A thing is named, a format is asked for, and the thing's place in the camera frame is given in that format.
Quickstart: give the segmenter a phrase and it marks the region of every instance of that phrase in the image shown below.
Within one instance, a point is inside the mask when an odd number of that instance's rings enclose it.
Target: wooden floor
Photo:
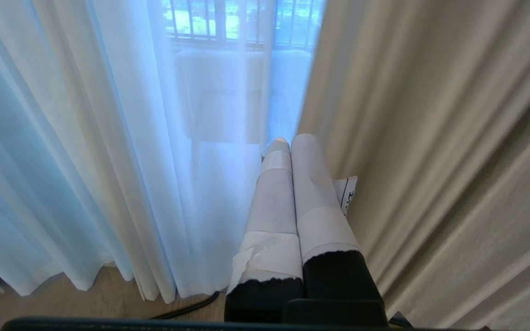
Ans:
[[[159,296],[143,301],[134,281],[126,282],[116,268],[101,268],[88,291],[76,289],[64,274],[50,278],[29,296],[19,296],[11,288],[0,295],[0,328],[21,316],[64,316],[90,318],[148,319],[208,298],[198,295],[165,304]],[[208,306],[175,319],[221,322],[225,294]]]

